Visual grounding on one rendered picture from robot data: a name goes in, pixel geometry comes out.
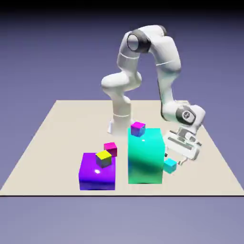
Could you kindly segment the small cyan cube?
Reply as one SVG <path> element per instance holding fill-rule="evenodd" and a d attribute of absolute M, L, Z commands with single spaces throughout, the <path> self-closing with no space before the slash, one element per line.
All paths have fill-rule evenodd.
<path fill-rule="evenodd" d="M 167 173 L 173 173 L 177 168 L 177 162 L 171 158 L 167 158 L 163 164 L 163 170 Z"/>

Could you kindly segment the small magenta cube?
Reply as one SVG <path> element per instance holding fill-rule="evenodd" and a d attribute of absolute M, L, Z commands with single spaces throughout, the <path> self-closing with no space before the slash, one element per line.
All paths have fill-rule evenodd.
<path fill-rule="evenodd" d="M 141 137 L 145 133 L 145 124 L 141 122 L 134 122 L 131 125 L 131 135 Z"/>

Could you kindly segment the small yellow cube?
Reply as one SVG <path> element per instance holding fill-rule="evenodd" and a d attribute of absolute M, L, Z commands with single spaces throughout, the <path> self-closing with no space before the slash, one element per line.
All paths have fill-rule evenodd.
<path fill-rule="evenodd" d="M 96 163 L 101 168 L 105 168 L 112 164 L 112 155 L 107 151 L 101 151 L 95 154 Z"/>

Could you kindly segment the small pink cube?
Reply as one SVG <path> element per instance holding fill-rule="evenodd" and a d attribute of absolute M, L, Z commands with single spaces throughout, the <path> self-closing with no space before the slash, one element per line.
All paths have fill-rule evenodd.
<path fill-rule="evenodd" d="M 105 143 L 103 145 L 104 150 L 106 150 L 107 152 L 109 152 L 112 157 L 116 157 L 117 156 L 117 146 L 114 142 L 108 142 Z"/>

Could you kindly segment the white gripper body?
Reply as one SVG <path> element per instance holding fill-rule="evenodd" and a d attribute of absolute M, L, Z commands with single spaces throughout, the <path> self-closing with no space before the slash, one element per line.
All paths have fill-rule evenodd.
<path fill-rule="evenodd" d="M 173 131 L 167 131 L 164 135 L 164 143 L 167 149 L 173 150 L 189 160 L 196 160 L 201 148 L 201 144 L 190 132 L 186 133 L 186 137 L 181 137 Z"/>

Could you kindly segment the large green box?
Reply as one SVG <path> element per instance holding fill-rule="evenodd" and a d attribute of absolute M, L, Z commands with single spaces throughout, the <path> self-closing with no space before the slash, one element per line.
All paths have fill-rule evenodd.
<path fill-rule="evenodd" d="M 165 144 L 160 128 L 147 128 L 136 137 L 128 131 L 128 183 L 161 184 Z"/>

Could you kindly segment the large purple box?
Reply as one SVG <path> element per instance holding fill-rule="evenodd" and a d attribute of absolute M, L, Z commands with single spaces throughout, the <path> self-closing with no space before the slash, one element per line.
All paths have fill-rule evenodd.
<path fill-rule="evenodd" d="M 101 168 L 96 163 L 94 152 L 84 153 L 78 175 L 80 190 L 115 190 L 115 162 L 115 157 L 112 157 L 111 165 Z"/>

